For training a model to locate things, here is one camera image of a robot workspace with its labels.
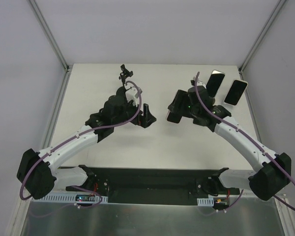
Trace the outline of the black round-base phone stand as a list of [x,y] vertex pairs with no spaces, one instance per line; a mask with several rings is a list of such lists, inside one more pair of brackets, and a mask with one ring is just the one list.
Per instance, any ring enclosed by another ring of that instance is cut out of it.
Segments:
[[122,64],[120,66],[120,69],[121,69],[121,73],[119,74],[118,79],[121,80],[121,82],[122,82],[123,85],[125,85],[126,79],[133,76],[133,71],[129,71],[125,67],[125,64]]

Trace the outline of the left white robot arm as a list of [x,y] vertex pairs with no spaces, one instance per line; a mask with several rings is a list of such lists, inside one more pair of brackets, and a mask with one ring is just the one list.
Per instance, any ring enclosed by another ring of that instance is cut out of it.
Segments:
[[95,173],[85,165],[62,169],[61,165],[77,153],[99,143],[114,132],[118,126],[132,123],[147,128],[156,118],[150,113],[148,104],[142,102],[141,89],[127,84],[109,97],[98,113],[91,114],[85,124],[63,141],[40,151],[24,152],[17,171],[20,181],[20,198],[29,196],[39,200],[52,190],[97,192]]

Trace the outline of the pink-case phone front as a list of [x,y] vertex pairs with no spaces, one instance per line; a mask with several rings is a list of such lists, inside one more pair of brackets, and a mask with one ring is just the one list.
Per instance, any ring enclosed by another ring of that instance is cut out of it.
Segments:
[[181,119],[182,119],[181,111],[168,110],[168,113],[166,115],[166,121],[178,124],[180,123]]

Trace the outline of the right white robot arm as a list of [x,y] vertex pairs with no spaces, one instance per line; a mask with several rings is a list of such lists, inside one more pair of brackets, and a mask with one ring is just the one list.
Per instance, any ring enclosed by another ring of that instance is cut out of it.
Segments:
[[251,190],[258,198],[267,201],[291,181],[291,158],[277,154],[259,141],[245,135],[239,123],[222,105],[215,105],[203,86],[187,91],[178,90],[168,106],[167,121],[179,123],[182,117],[193,124],[207,127],[232,145],[250,164],[252,170],[223,168],[213,175],[212,190],[223,194],[228,188]]

